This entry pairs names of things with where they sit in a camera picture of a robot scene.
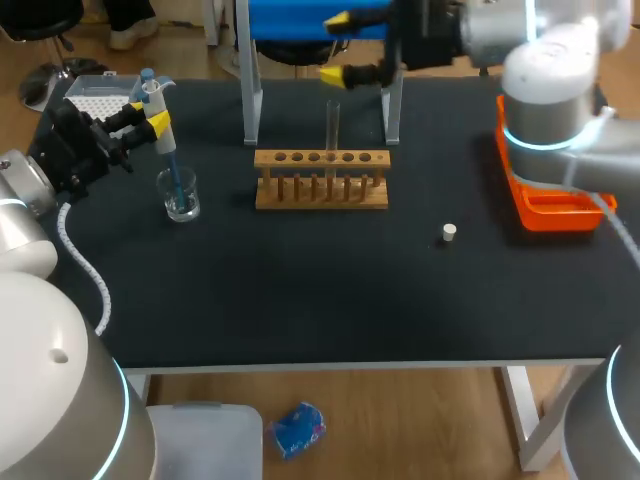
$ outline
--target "black tabletop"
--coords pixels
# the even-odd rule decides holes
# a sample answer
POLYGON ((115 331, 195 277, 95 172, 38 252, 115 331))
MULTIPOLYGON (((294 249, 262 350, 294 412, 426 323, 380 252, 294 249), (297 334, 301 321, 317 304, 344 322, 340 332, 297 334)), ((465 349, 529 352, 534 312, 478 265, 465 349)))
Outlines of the black tabletop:
MULTIPOLYGON (((341 148, 385 148, 378 90, 264 83, 261 148, 322 149, 329 98, 341 148)), ((640 275, 606 224, 522 229, 493 140, 498 92, 487 78, 405 82, 388 211, 257 212, 239 84, 178 82, 166 99, 200 218, 166 218, 150 146, 133 153, 134 174, 115 170, 69 214, 111 290, 107 347, 130 368, 604 357, 637 323, 640 275), (458 233, 442 248, 445 223, 458 233)), ((639 235, 640 197, 618 200, 639 235)), ((96 288, 54 223, 51 281, 95 324, 96 288)))

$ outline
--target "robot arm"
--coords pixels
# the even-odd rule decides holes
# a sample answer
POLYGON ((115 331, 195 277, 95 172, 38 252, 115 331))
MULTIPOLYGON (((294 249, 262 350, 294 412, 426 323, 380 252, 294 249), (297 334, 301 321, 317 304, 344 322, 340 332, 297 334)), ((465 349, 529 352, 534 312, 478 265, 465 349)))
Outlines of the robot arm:
POLYGON ((587 191, 620 192, 640 178, 640 121, 594 116, 601 52, 621 48, 630 31, 629 0, 394 0, 379 12, 343 12, 330 33, 388 23, 378 66, 331 67, 334 85, 393 81, 408 70, 449 65, 468 55, 476 67, 504 63, 502 79, 513 173, 521 181, 587 191))
POLYGON ((156 142, 170 126, 165 110, 147 119, 142 103, 126 105, 104 122, 69 101, 48 115, 53 127, 35 141, 34 157, 12 150, 0 156, 0 272, 21 271, 46 278, 58 256, 36 218, 55 208, 66 191, 75 202, 110 165, 132 171, 129 151, 156 142), (109 133, 133 125, 120 139, 109 133))
POLYGON ((378 65, 321 69, 332 85, 393 81, 396 70, 451 65, 468 55, 473 66, 502 64, 519 45, 565 23, 596 24, 602 52, 621 48, 632 19, 630 0, 392 0, 381 10, 357 9, 325 21, 328 33, 341 35, 386 23, 385 56, 378 65))
POLYGON ((598 32, 567 24, 516 48, 502 80, 509 158, 528 183, 617 193, 637 189, 640 121, 593 115, 598 32))

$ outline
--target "orange container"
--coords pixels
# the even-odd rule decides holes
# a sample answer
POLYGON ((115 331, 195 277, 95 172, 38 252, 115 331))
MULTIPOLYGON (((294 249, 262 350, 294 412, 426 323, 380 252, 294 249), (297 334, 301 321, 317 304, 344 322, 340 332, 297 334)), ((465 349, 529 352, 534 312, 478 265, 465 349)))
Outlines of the orange container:
MULTIPOLYGON (((504 97, 498 97, 498 127, 496 141, 513 200, 520 215, 520 221, 527 230, 533 232, 588 232, 595 230, 604 213, 585 194, 544 190, 520 183, 511 173, 511 163, 504 136, 504 97)), ((609 208, 618 207, 613 195, 602 194, 609 208)))

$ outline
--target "test tube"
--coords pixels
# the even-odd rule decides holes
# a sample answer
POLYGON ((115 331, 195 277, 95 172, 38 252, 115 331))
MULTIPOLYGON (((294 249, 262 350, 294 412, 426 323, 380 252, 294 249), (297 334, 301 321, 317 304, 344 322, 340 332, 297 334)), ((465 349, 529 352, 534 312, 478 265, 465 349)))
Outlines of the test tube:
MULTIPOLYGON (((327 160, 336 160, 338 150, 338 129, 340 127, 340 102, 329 100, 327 102, 327 160)), ((336 176, 335 168, 327 168, 325 177, 336 176)))

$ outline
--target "person's leg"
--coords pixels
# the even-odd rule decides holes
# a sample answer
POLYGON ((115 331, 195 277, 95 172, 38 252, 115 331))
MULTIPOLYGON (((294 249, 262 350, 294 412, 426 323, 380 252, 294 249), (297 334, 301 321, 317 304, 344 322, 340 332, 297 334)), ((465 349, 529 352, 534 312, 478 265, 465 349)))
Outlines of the person's leg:
POLYGON ((233 47, 229 45, 218 45, 216 47, 215 56, 220 68, 234 77, 240 78, 240 61, 238 58, 238 15, 236 14, 235 0, 231 0, 230 3, 233 8, 233 33, 235 37, 233 47))
POLYGON ((104 7, 111 24, 109 46, 115 50, 129 50, 158 30, 149 0, 104 0, 104 7))

